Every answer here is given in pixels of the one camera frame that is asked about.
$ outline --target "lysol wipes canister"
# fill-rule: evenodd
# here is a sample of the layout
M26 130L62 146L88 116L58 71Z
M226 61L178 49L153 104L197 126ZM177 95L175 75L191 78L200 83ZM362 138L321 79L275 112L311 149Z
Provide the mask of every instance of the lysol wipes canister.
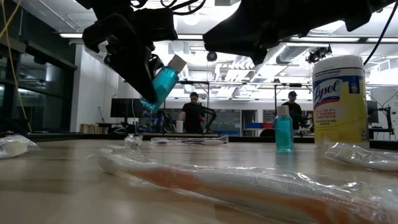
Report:
M315 64L312 75L315 144L345 142L369 148L362 58L345 55Z

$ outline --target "person in cap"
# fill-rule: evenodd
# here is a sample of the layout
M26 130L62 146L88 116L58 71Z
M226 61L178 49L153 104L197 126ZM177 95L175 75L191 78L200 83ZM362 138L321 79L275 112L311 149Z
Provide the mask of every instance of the person in cap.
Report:
M191 102L185 103L179 120L184 121L184 129L187 133L202 133L203 128L201 126L201 122L205 117L204 113L201 111L201 106L198 102L199 95L198 93L191 93L190 95Z
M299 122L302 117L301 106L295 102L296 99L297 99L297 93L294 91L291 91L289 93L289 101L282 104L282 106L289 107L290 117L292 117L292 119L293 119L293 130L295 132L297 132L300 129Z

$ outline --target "small plastic bottle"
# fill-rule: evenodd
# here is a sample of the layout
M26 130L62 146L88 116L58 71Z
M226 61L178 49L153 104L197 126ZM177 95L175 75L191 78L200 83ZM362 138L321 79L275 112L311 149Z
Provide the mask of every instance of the small plastic bottle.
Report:
M277 108L275 140L278 152L293 151L293 120L289 116L288 106L279 106Z
M156 112L166 100L175 84L178 82L178 75L184 69L187 62L174 55L168 66L164 66L154 78L153 84L157 95L155 103L149 103L145 98L141 98L141 103L149 110Z

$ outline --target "clear plastic bag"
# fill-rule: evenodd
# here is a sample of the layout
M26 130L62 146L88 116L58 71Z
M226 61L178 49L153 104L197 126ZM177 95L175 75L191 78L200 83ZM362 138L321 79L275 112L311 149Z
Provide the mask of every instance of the clear plastic bag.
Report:
M398 172L398 153L372 151L359 146L324 139L325 157L368 169Z
M0 159L9 159L20 156L28 151L38 151L36 143L20 135L0 138Z
M150 140L156 145L204 145L221 146L228 144L228 136L219 138L152 138Z
M191 196L213 198L278 222L395 223L398 186L334 181L256 167L162 164L119 146L99 151L106 172Z
M142 144L142 136L129 135L124 139L124 147L135 149Z

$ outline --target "table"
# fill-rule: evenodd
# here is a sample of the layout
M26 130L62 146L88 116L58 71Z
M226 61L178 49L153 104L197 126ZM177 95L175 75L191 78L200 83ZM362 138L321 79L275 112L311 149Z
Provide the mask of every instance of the table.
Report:
M87 159L96 149L123 141L42 142L40 152L0 161L1 223L267 223L231 208L169 190L133 187ZM165 163L257 166L335 176L341 180L393 182L395 176L328 161L313 144L278 154L273 143L227 146L155 146L143 155Z

